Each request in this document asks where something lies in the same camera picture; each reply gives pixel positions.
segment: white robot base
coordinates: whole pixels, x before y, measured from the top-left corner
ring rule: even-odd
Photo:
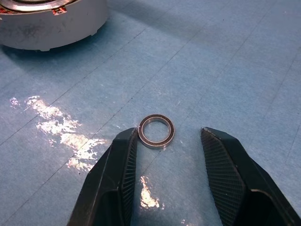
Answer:
[[[106,0],[68,1],[0,0],[0,44],[48,51],[94,35],[105,23]]]

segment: metal ring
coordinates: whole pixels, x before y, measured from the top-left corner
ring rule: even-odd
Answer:
[[[75,0],[46,0],[46,1],[13,1],[13,0],[0,0],[0,5],[7,9],[17,12],[37,12],[46,11],[49,9],[56,9],[63,7]]]
[[[159,121],[163,124],[165,124],[168,128],[168,135],[165,139],[159,141],[159,142],[154,142],[149,140],[148,138],[146,138],[146,136],[144,135],[144,128],[145,126],[147,126],[148,124],[150,124],[153,121]],[[174,134],[175,134],[175,128],[174,128],[174,124],[171,122],[171,120],[161,114],[152,114],[147,116],[146,118],[144,118],[141,123],[139,124],[138,127],[138,134],[139,137],[141,139],[141,142],[144,146],[151,148],[151,149],[161,149],[161,148],[165,148],[168,145],[170,145],[170,143],[172,142],[173,138],[174,138]]]

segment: white smudge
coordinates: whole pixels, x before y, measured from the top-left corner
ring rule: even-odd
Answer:
[[[20,104],[19,104],[19,101],[15,98],[15,97],[13,97],[13,98],[10,98],[10,107],[12,107],[12,108],[16,108],[16,106],[19,106]]]
[[[27,108],[35,110],[43,122],[39,122],[36,127],[47,135],[55,136],[74,151],[74,156],[69,159],[68,168],[74,167],[78,170],[90,171],[93,164],[87,163],[89,160],[96,160],[97,152],[93,151],[96,145],[105,144],[103,139],[89,139],[85,135],[76,134],[76,130],[81,124],[77,120],[72,120],[71,116],[63,113],[58,107],[48,106],[40,96],[32,96],[25,100]],[[57,143],[56,139],[48,139],[51,146]]]
[[[66,120],[63,118],[63,121],[51,119],[45,122],[39,122],[36,127],[42,130],[45,134],[51,135],[63,135],[64,133],[73,133],[75,129],[80,126],[78,121]]]
[[[64,143],[75,150],[75,148],[79,148],[86,139],[87,138],[83,135],[71,134]],[[105,141],[103,139],[87,140],[86,143],[84,143],[84,145],[75,153],[74,157],[69,159],[67,166],[69,168],[75,167],[78,170],[90,171],[94,165],[83,162],[83,160],[96,160],[97,152],[93,152],[93,147],[98,144],[103,145],[105,144]]]
[[[147,180],[148,180],[148,177],[144,177],[144,176],[140,177],[140,181],[143,184],[143,189],[141,191],[141,197],[140,197],[140,204],[142,207],[144,207],[146,209],[151,208],[151,207],[159,208],[160,207],[159,199],[158,198],[154,199],[151,197],[151,192],[146,185]]]
[[[94,165],[85,162],[80,162],[76,158],[70,158],[69,162],[67,163],[67,166],[68,168],[74,167],[77,168],[78,170],[90,171]]]
[[[25,100],[27,107],[30,107],[33,103],[38,101],[39,98],[40,98],[40,96],[32,96],[32,97],[27,98]]]

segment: blue table surface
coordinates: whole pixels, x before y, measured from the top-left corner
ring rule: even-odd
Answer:
[[[0,225],[65,226],[89,169],[152,113],[176,135],[164,150],[138,144],[133,226],[222,225],[204,126],[237,137],[301,215],[300,1],[108,5],[107,23],[77,43],[0,46]]]

